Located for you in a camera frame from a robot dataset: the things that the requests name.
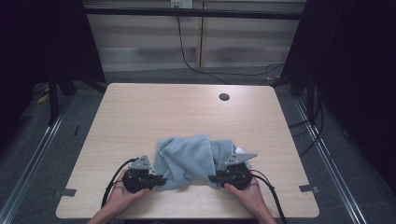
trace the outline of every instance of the person's hand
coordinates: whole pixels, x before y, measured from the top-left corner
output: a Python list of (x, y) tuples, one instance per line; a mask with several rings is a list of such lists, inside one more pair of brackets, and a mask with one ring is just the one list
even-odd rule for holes
[(109, 220), (125, 211), (131, 203), (150, 192), (149, 189), (141, 189), (137, 193), (129, 192), (121, 182), (125, 172), (125, 169), (121, 171), (107, 199), (107, 203), (88, 223), (107, 223)]
[(243, 190), (236, 189), (228, 183), (224, 185), (224, 188), (235, 195), (246, 209), (259, 220), (259, 223), (276, 223), (262, 198), (262, 191), (256, 178), (253, 177), (247, 188)]

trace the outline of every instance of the folded cloth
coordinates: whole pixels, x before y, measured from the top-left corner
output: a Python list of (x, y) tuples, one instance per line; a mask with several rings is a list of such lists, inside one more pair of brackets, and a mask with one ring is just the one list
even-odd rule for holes
[(152, 170), (167, 180), (156, 190), (184, 189), (195, 182), (218, 189), (208, 176), (226, 169), (225, 161), (234, 152), (232, 140), (210, 141), (207, 134), (162, 139), (158, 142)]

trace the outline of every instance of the black horizontal bar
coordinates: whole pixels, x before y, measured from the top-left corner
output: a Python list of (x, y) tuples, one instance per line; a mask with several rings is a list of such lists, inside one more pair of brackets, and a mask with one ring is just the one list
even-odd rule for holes
[(245, 18), (269, 20), (300, 20), (306, 17), (295, 12), (234, 11), (214, 9), (187, 8), (143, 8), (143, 7), (84, 7), (86, 14), (99, 15), (143, 15), (143, 16), (179, 16), (179, 17), (213, 17)]

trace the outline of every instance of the wall outlet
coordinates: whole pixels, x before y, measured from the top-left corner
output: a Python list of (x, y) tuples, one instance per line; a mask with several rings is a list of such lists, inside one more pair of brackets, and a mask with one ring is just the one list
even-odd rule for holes
[(182, 0), (171, 0), (171, 8), (181, 8)]
[(181, 0), (182, 8), (192, 8), (192, 0)]

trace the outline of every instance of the table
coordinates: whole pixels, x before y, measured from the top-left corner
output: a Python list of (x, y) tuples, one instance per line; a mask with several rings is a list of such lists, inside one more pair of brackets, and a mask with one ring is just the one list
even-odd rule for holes
[[(222, 93), (230, 99), (219, 98)], [(190, 84), (110, 84), (66, 186), (59, 218), (88, 218), (99, 209), (106, 185), (123, 162), (148, 155), (159, 139), (207, 133), (212, 140), (232, 139), (246, 153), (257, 153), (252, 168), (276, 188), (286, 217), (316, 217), (318, 206), (308, 185), (274, 89), (263, 86)], [(279, 217), (270, 190), (262, 194)], [(152, 191), (119, 218), (251, 218), (225, 189), (191, 185)]]

